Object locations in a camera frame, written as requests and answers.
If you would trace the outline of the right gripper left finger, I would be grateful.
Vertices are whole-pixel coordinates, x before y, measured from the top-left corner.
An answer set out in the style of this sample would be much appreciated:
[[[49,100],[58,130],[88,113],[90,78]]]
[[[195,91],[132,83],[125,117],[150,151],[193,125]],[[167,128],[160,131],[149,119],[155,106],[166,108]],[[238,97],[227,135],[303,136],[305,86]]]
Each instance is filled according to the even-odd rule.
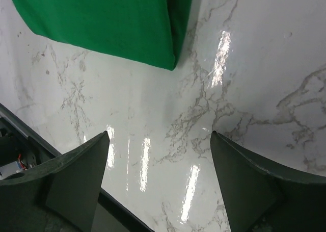
[[[1,181],[1,231],[91,231],[106,166],[106,131]]]

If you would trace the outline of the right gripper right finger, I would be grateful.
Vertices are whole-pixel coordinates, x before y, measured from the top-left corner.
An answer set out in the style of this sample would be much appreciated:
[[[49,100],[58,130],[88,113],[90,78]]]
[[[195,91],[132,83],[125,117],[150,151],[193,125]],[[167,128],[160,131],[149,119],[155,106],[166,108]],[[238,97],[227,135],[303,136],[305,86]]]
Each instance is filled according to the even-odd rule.
[[[210,147],[232,231],[325,231],[325,177],[256,154],[216,131]]]

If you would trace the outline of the green t-shirt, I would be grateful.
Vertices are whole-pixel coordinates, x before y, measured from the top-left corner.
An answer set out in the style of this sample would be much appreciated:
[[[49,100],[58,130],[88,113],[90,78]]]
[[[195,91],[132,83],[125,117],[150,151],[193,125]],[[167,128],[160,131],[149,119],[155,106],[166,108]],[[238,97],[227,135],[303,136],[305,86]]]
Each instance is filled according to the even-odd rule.
[[[174,70],[192,0],[12,0],[37,35]]]

